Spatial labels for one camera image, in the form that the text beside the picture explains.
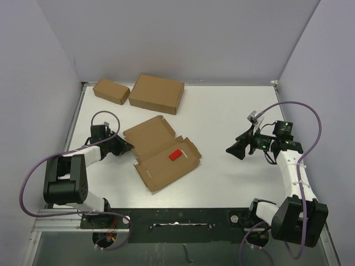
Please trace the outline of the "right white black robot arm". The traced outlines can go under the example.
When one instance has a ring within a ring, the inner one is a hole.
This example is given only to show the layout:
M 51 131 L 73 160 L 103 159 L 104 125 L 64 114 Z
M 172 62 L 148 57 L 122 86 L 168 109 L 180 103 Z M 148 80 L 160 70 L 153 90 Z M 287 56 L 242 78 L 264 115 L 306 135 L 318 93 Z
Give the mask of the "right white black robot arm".
M 305 241 L 306 247 L 314 247 L 326 222 L 328 208 L 326 204 L 319 203 L 312 191 L 306 167 L 300 159 L 302 145 L 293 139 L 291 122 L 274 122 L 271 136 L 262 134 L 261 123 L 261 119 L 251 119 L 251 127 L 238 136 L 226 152 L 239 160 L 256 150 L 263 151 L 266 158 L 273 154 L 272 164 L 281 170 L 286 198 L 280 206 L 255 198 L 246 218 L 255 227 L 266 222 L 276 240 L 293 244 Z

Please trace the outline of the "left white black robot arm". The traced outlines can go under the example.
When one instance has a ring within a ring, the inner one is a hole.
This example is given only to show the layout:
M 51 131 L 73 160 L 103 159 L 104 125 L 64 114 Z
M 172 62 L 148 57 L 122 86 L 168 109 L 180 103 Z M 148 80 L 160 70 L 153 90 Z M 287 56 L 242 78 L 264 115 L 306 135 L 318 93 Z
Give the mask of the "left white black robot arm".
M 121 156 L 134 146 L 111 131 L 108 125 L 92 125 L 90 133 L 81 150 L 47 161 L 43 197 L 46 203 L 69 206 L 93 215 L 94 223 L 105 228 L 112 223 L 113 214 L 107 199 L 89 191 L 87 167 L 108 154 Z

